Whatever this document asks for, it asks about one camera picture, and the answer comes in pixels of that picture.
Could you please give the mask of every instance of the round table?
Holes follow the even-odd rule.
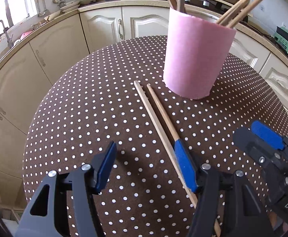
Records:
[[[259,197],[266,195],[261,168],[234,146],[232,134],[237,127],[260,120],[288,136],[288,116],[276,94],[251,67],[229,54],[210,96],[201,100],[179,97],[163,82],[166,41],[165,36],[143,37],[105,47],[78,62],[54,84],[27,136],[23,161],[27,199],[47,172],[74,170],[103,152],[112,140],[118,144],[117,159],[106,188],[94,195],[106,235],[187,234],[194,208],[134,80],[144,87],[151,84],[192,152],[219,170],[243,170]],[[74,236],[78,233],[72,199],[69,194],[68,217]],[[221,195],[221,223],[223,208]]]

